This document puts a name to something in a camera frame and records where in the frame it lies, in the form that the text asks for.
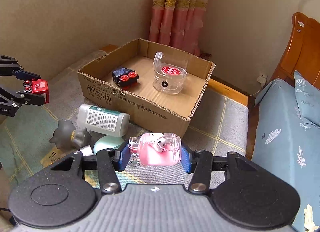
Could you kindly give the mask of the blue pillow near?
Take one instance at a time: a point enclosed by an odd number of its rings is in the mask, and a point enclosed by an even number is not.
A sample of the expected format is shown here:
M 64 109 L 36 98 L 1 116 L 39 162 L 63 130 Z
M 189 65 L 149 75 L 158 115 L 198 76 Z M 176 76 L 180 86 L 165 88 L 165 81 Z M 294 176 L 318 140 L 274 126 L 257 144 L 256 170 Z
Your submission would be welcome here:
M 319 89 L 310 84 L 299 71 L 294 72 L 296 102 L 304 123 L 319 128 L 320 123 L 320 93 Z

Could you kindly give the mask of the open cardboard box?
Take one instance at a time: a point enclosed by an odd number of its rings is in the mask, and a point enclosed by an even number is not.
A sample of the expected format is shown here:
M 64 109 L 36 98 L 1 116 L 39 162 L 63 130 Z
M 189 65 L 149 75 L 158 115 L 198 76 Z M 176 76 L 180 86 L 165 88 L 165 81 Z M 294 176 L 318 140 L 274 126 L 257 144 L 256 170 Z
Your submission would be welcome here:
M 171 95 L 153 87 L 153 58 L 162 53 L 187 60 L 187 76 L 179 94 Z M 128 89 L 119 88 L 112 71 L 127 67 L 139 79 Z M 77 73 L 83 96 L 103 108 L 129 114 L 130 120 L 155 133 L 175 133 L 182 137 L 214 71 L 215 64 L 167 45 L 141 38 L 100 56 L 81 67 Z

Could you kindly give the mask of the white cotton swab container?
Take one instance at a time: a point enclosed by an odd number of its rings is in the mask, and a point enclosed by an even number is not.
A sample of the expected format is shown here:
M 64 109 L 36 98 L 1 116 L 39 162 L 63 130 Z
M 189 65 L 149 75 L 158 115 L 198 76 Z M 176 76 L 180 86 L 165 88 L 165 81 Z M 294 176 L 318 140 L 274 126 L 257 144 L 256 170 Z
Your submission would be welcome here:
M 105 134 L 112 137 L 122 137 L 127 133 L 130 115 L 108 110 L 106 108 L 82 104 L 78 110 L 76 124 L 79 128 Z

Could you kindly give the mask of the clear plastic jar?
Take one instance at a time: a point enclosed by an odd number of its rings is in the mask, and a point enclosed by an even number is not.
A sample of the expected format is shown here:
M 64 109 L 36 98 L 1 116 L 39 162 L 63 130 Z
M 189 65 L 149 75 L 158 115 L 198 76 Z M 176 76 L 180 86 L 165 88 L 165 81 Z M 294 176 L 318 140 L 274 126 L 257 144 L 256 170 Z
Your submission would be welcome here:
M 166 53 L 157 51 L 153 59 L 153 69 L 155 70 L 157 66 L 161 64 L 170 64 L 175 67 L 183 68 L 185 70 L 188 66 L 188 59 L 178 57 L 177 55 L 168 55 Z

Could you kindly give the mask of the black toy train engine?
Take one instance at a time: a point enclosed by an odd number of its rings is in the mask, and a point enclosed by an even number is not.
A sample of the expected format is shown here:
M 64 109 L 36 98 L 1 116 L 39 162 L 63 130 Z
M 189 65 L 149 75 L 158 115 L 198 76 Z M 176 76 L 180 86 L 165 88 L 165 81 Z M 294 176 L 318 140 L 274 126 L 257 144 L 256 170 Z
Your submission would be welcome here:
M 139 75 L 131 68 L 121 67 L 112 71 L 112 79 L 119 88 L 128 89 L 137 83 Z

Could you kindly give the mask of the fish oil capsule bottle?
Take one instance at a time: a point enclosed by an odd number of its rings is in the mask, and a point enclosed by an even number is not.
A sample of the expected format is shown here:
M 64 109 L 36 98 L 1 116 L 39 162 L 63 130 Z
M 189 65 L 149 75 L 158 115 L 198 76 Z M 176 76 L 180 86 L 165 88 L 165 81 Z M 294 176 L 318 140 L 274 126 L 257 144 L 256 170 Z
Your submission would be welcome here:
M 94 153 L 90 145 L 84 146 L 79 149 L 83 156 L 93 156 Z

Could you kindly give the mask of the pink clear earbud case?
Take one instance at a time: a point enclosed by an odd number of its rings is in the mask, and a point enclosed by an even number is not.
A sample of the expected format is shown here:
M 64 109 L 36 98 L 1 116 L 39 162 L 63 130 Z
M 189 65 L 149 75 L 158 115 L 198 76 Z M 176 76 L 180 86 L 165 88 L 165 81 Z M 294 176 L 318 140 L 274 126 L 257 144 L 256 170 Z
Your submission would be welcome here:
M 174 166 L 181 160 L 181 138 L 174 133 L 144 133 L 129 138 L 129 166 Z

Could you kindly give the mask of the wooden bed headboard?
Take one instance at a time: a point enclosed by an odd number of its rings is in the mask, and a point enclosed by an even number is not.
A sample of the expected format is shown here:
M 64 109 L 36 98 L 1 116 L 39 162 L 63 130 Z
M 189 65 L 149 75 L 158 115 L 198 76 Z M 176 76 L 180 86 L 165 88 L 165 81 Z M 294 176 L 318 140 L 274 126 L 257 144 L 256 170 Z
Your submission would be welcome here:
M 273 79 L 282 79 L 294 86 L 294 72 L 319 88 L 320 24 L 315 19 L 296 12 L 292 16 L 292 31 L 287 47 L 280 59 Z

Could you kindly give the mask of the blue floral bedsheet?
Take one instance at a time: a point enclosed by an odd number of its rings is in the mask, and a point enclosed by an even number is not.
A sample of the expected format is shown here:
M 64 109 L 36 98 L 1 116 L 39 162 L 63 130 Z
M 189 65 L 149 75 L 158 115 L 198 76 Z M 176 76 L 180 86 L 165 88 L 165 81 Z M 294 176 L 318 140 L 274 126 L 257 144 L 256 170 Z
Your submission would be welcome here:
M 293 186 L 300 209 L 297 231 L 319 231 L 319 128 L 305 123 L 295 89 L 281 79 L 257 96 L 259 121 L 252 160 Z

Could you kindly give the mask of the grey green checked blanket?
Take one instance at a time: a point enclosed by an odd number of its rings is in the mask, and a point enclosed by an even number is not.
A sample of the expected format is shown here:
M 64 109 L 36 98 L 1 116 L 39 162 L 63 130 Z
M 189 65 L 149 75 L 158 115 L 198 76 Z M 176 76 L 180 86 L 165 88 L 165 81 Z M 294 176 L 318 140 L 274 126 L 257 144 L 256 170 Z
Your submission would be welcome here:
M 97 50 L 50 80 L 47 105 L 23 106 L 14 117 L 1 120 L 1 195 L 65 156 L 49 140 L 59 120 L 75 122 L 80 105 L 87 103 L 78 69 L 103 55 Z M 192 150 L 204 149 L 215 156 L 229 151 L 244 155 L 247 128 L 248 108 L 207 88 L 182 141 Z

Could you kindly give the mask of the mint green earbud case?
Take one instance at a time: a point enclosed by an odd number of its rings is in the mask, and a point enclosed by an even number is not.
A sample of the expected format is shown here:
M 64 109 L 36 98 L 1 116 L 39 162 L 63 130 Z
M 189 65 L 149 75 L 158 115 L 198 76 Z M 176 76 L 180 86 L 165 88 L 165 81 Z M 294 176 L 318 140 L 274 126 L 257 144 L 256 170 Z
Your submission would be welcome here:
M 118 149 L 125 140 L 121 137 L 104 136 L 96 141 L 93 146 L 93 153 L 96 155 L 98 151 L 104 149 Z

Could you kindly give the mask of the white wall socket plug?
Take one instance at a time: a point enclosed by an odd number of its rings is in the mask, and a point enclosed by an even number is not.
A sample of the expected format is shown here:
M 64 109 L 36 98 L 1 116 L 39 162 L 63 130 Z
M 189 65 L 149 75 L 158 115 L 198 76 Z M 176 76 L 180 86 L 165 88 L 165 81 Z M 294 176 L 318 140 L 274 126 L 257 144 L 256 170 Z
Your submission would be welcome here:
M 260 73 L 257 77 L 257 82 L 261 85 L 261 88 L 263 88 L 267 83 L 267 75 Z

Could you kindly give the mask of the red toy train car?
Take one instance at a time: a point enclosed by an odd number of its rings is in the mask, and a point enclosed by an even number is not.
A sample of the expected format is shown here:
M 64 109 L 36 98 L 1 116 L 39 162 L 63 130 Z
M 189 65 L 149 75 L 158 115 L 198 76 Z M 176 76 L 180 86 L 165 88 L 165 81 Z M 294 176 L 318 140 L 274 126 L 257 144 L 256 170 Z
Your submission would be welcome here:
M 23 86 L 27 93 L 43 96 L 45 98 L 44 103 L 49 103 L 49 87 L 47 80 L 27 80 L 23 83 Z

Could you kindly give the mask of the clear red-label tape dispenser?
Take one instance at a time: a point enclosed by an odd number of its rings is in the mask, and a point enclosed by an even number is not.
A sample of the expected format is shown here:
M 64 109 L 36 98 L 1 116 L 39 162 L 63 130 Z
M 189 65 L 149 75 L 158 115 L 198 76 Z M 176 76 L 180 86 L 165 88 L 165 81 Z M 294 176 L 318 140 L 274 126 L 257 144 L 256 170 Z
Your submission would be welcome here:
M 158 64 L 154 69 L 153 87 L 161 92 L 176 95 L 181 92 L 187 72 L 172 64 Z

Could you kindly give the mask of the wooden bedside table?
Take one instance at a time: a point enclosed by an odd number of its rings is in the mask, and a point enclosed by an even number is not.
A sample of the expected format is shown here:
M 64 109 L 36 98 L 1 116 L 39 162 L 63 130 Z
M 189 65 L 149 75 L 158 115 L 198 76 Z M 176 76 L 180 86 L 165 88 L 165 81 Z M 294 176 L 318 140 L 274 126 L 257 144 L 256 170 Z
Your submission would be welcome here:
M 235 151 L 251 160 L 258 121 L 250 119 L 255 98 L 210 79 L 201 102 L 182 138 L 192 150 L 204 149 L 214 156 Z

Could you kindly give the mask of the pink curtain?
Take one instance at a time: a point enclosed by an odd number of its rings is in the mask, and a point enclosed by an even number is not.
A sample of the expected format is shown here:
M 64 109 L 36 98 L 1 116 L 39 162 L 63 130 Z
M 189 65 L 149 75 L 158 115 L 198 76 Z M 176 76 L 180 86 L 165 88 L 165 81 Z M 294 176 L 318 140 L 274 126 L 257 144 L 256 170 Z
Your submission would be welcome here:
M 153 0 L 149 41 L 200 56 L 208 0 Z

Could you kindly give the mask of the grey cat figurine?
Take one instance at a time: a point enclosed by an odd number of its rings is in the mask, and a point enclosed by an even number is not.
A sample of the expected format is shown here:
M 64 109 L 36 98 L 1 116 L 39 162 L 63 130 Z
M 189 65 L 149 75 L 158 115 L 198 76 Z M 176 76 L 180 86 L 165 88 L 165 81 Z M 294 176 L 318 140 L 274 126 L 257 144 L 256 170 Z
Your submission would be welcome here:
M 76 129 L 70 120 L 59 120 L 49 142 L 55 144 L 60 150 L 80 150 L 90 144 L 91 138 L 91 134 L 85 127 Z

